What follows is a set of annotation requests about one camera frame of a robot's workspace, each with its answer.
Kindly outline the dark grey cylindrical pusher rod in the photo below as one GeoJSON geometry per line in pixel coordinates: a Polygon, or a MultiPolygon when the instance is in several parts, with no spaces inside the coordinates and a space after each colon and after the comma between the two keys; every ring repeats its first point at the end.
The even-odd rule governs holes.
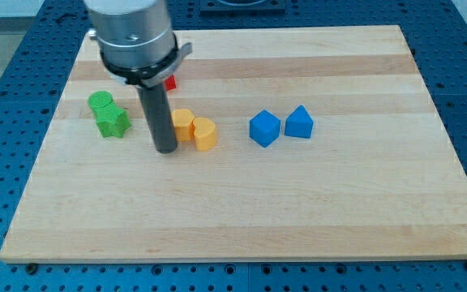
{"type": "Polygon", "coordinates": [[[162,154],[175,151],[178,141],[165,86],[158,84],[148,88],[145,85],[138,85],[136,90],[155,149],[162,154]]]}

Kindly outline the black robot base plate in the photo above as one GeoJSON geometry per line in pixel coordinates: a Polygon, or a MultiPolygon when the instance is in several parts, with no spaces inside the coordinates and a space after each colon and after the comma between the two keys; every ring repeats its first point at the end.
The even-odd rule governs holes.
{"type": "Polygon", "coordinates": [[[286,0],[199,0],[199,13],[285,12],[286,0]]]}

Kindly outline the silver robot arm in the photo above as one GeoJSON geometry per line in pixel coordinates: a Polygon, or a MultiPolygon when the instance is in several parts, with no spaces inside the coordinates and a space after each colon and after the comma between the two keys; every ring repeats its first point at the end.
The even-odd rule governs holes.
{"type": "Polygon", "coordinates": [[[178,44],[165,0],[84,0],[101,60],[110,74],[136,87],[155,149],[178,147],[165,81],[192,53],[178,44]]]}

